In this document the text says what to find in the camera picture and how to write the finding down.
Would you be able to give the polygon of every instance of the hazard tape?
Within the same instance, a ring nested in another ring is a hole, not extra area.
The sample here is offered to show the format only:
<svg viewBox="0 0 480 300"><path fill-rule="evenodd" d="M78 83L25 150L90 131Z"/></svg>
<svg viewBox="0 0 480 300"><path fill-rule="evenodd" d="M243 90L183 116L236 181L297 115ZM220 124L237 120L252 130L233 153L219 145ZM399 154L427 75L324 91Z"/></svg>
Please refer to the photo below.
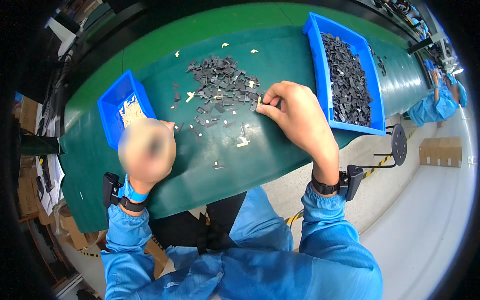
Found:
<svg viewBox="0 0 480 300"><path fill-rule="evenodd" d="M407 141L412 137L412 135L415 133L415 131L417 131L417 129L418 129L418 127L415 127L415 128L412 130L412 132L410 132L410 134L407 136ZM388 160L389 158L391 158L391 157L392 157L391 155L385 156L385 157L378 163L378 166L384 165L384 164L387 162L387 160ZM371 170L363 173L363 178L362 178L362 179L365 179L365 178L369 177L375 170L377 170L377 168L372 168ZM298 216L291 216L290 218L285 219L285 223L290 226L291 223L293 223L294 221L300 219L301 217L303 217L303 211L302 211L301 213L299 213Z"/></svg>
<svg viewBox="0 0 480 300"><path fill-rule="evenodd" d="M98 257L98 258L100 258L100 254L93 254L93 253L83 252L83 251L81 251L81 250L80 250L80 253L83 254L83 255L86 255L86 256Z"/></svg>

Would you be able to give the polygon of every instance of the green work mat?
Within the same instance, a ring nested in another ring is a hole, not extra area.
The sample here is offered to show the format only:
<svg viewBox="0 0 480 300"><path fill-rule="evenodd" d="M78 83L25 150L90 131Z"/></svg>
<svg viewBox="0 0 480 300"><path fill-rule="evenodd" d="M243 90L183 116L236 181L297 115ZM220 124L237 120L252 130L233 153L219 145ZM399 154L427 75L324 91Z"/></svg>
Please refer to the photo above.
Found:
<svg viewBox="0 0 480 300"><path fill-rule="evenodd" d="M388 56L384 63L387 76L380 73L385 115L388 117L406 109L426 93L418 64L398 45L365 35L372 49ZM223 43L229 46L222 48ZM225 112L222 120L210 128L202 128L199 145L189 125L198 126L193 118L203 100L195 97L185 103L186 92L194 91L198 82L192 73L185 73L188 63L201 61L210 54L220 57L231 55L238 60L239 69L261 80L267 89L281 80L294 81L309 86L315 92L312 55L308 38L300 26L280 26L251 29L224 36L212 37L174 52L135 72L135 77L145 86L150 103L161 120L184 122L180 133L175 134L177 158L172 173L151 191L149 206L151 218L169 216L220 200L270 180L281 177L311 161L310 157L293 145L267 117L249 110L249 105L235 106L237 114ZM180 85L182 100L171 109ZM223 120L235 121L225 128ZM246 137L249 145L240 143L241 123L249 124ZM346 146L359 133L334 130L340 148ZM117 152L105 139L96 105L91 107L60 139L65 152L61 163L66 176L62 190L81 232L106 229L105 209L102 205L102 178L105 172L124 175ZM214 169L214 162L226 168Z"/></svg>

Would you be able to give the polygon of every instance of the blue anti-static wrist strap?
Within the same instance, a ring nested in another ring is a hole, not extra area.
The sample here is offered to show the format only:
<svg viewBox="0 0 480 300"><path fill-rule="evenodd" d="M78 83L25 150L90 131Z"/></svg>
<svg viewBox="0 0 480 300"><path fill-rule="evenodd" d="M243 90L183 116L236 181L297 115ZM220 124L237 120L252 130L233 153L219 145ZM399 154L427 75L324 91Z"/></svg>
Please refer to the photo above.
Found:
<svg viewBox="0 0 480 300"><path fill-rule="evenodd" d="M119 195L118 197L121 198L123 196L127 197L130 200L136 201L136 202L143 202L147 198L149 193L146 193L145 195L139 194L135 192L133 187L130 185L128 182L128 174L125 174L125 183L121 188L119 188Z"/></svg>

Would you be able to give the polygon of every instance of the blue smock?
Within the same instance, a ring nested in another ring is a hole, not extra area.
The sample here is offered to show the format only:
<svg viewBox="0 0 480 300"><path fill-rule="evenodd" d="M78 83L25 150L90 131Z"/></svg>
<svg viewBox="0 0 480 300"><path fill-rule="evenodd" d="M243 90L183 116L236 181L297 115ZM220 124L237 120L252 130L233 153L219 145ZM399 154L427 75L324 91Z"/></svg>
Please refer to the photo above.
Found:
<svg viewBox="0 0 480 300"><path fill-rule="evenodd" d="M412 18L412 22L413 22L414 25L417 25L418 23L420 23L420 21L417 20L416 18ZM427 35L427 31L428 31L427 25L425 25L425 23L423 23L422 25L420 25L418 27L418 29L420 29L421 32L422 32L421 39L422 40L426 39L428 37L428 35Z"/></svg>
<svg viewBox="0 0 480 300"><path fill-rule="evenodd" d="M144 254L147 210L133 217L111 205L110 252L101 253L105 299L380 299L380 269L345 220L345 197L320 197L309 184L301 201L300 252L292 251L289 227L257 187L247 192L229 234L238 248L199 256L196 247L170 246L166 255L176 271L157 280L153 258Z"/></svg>
<svg viewBox="0 0 480 300"><path fill-rule="evenodd" d="M435 90L433 90L422 101L407 111L408 116L419 127L425 123L446 120L453 116L458 108L458 103L453 100L447 85L443 80L439 80L439 83L440 89L437 101L434 100Z"/></svg>

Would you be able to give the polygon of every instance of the blue plastic bin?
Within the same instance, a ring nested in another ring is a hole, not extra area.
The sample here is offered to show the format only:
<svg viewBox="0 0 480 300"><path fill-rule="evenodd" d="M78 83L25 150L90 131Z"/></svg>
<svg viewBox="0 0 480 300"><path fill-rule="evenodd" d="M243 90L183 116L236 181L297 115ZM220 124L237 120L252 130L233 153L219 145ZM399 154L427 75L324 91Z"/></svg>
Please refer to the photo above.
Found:
<svg viewBox="0 0 480 300"><path fill-rule="evenodd" d="M333 36L340 37L345 43L351 45L350 49L352 54L359 55L360 64L365 71L365 77L367 79L367 89L373 99L373 102L370 103L370 107L372 108L371 127L337 122L334 120L330 70L328 68L328 60L320 33L331 33ZM318 102L324 111L330 127L385 135L384 101L382 99L382 93L380 92L377 68L368 47L367 40L345 26L313 12L309 14L308 20L303 26L303 34L308 35L310 48L312 49Z"/></svg>
<svg viewBox="0 0 480 300"><path fill-rule="evenodd" d="M98 110L102 119L107 142L113 149L119 149L120 136L124 130L119 110L127 99L135 95L142 111L148 118L156 119L153 108L148 101L144 86L127 70L98 100Z"/></svg>

